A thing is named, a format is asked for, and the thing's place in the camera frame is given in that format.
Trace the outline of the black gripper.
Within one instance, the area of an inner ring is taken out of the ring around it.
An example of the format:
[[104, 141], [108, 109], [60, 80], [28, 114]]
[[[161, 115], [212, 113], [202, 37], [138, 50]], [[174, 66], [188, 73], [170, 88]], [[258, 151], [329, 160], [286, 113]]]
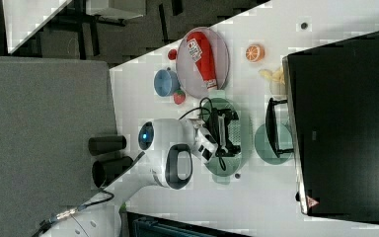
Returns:
[[234, 157], [241, 152], [241, 147], [230, 140], [229, 132], [230, 123], [238, 119], [237, 113], [231, 109], [212, 109], [208, 122], [210, 133], [218, 144], [216, 157]]

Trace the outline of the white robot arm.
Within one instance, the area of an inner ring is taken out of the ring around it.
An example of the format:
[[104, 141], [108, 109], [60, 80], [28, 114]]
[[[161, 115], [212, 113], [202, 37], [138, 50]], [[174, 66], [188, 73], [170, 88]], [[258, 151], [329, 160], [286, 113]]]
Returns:
[[219, 177], [239, 167], [240, 119], [231, 109], [204, 108], [199, 118], [158, 118], [138, 134], [140, 153], [125, 173], [85, 203], [53, 215], [34, 237], [119, 237], [119, 210], [148, 186], [180, 190], [197, 158]]

